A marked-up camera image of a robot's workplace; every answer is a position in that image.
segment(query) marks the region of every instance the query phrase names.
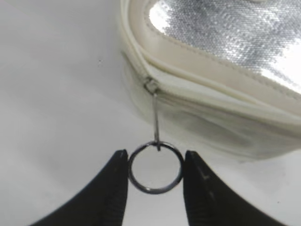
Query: white backdrop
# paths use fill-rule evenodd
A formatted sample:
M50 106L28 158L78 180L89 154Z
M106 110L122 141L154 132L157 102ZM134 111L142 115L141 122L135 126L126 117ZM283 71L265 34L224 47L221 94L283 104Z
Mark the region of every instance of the white backdrop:
M82 189L114 151L131 153L152 138L152 125L122 82L118 5L0 0L0 225L42 218ZM205 146L197 151L248 201L290 226L301 224L301 152L247 163ZM177 167L170 156L142 155L138 178L167 183ZM187 226L182 185L159 196L130 185L123 225Z

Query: metal ring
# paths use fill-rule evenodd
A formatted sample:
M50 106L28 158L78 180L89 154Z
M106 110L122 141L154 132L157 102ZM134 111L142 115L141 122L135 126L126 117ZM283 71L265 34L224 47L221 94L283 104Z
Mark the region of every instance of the metal ring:
M160 142L159 145L161 147L165 147L167 148L168 150L172 151L176 156L177 158L179 159L180 161L180 170L179 170L179 173L178 173L178 176L176 177L176 179L169 185L167 185L166 187L163 187L163 188L149 188L149 187L146 187L146 186L143 186L142 184L140 184L136 178L134 177L133 175L133 162L135 160L135 157L140 153L142 152L145 148L149 147L149 146L158 146L157 142L156 141L151 141L147 144L144 144L140 147L138 147L134 153L131 155L129 161L128 161L128 178L130 179L130 181L132 182L132 184L137 188L139 189L140 191L144 192L144 193L147 193L147 194L163 194L163 193L166 193L170 190L172 190L175 186L177 186L181 179L182 179L182 171L183 171L183 166L184 166L184 159L180 153L180 151L174 147L172 144L169 144L169 143L166 143L166 142Z

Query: white pouch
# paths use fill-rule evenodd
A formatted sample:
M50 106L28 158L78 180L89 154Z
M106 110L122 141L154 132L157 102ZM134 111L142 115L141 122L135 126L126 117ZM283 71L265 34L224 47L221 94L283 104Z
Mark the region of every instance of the white pouch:
M131 96L162 129L254 159L301 148L301 2L121 0Z

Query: sparkly silver panel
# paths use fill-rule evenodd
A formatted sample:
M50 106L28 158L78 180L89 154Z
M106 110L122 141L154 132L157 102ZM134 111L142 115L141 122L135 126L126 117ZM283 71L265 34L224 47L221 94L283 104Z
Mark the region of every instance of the sparkly silver panel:
M161 33L301 94L301 0L159 0L149 17Z

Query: stitching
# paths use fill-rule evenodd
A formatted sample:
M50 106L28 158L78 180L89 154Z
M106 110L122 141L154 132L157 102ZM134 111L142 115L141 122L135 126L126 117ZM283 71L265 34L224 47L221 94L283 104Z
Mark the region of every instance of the stitching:
M295 94L289 93L289 92L287 92L287 91L284 91L284 90L282 90L280 87L277 87L277 86L275 86L275 85L273 85L273 84L269 84L267 81L263 81L263 80L262 80L263 78L260 79L260 78L256 77L256 75L253 75L253 74L250 74L250 73L246 73L246 72L244 72L243 70L237 69L237 68L235 68L234 66L229 65L229 64L226 63L226 62L223 62L222 60L215 59L214 57L212 57L212 56L209 55L208 53L201 53L201 52L199 52L199 51L197 51L197 50L195 50L195 49L192 49L192 48L189 47L189 46L182 45L182 44L178 43L177 41L175 41L175 40L173 40L173 39L171 39L171 38L169 38L169 37L167 37L167 36L165 36L165 35L162 35L162 34L161 34L161 33L160 33L160 32L159 32L159 31L151 24L151 22L150 22L150 20L149 20L149 18L148 18L148 13L147 13L147 10L148 10L148 9L151 7L151 5L152 5L153 3L155 3L156 1L157 1L157 0L150 0L150 1L148 2L148 4L145 6L145 10L144 10L144 14L143 14L143 15L144 15L144 16L143 16L143 17L144 17L144 21L145 21L146 25L148 26L148 28L149 28L152 32L156 33L157 35L159 35L161 38L165 39L166 41L168 41L168 42L170 42L170 43L172 43L172 44L174 44L174 45L176 45L176 46L179 46L180 48L183 48L183 49L185 49L185 50L187 50L187 51L189 51L189 52L192 52L192 53L197 54L197 55L199 55L199 56L205 57L205 58L207 58L207 59L209 59L209 60L212 60L212 61L214 61L214 62L216 62L216 63L218 63L218 64L220 64L220 65L222 65L222 66L225 66L225 67L230 68L230 69L232 69L232 70L234 70L234 71L236 71L236 72L239 72L240 74L244 75L245 77L250 78L250 79L252 79L252 80L258 82L258 83L260 83L261 85L263 85L263 86L265 86L265 87L267 87L267 88L272 88L273 90L275 90L276 92L278 92L278 93L284 95L285 97L292 98L292 99L294 99L295 101L298 101L298 102L301 101L301 97L296 96Z

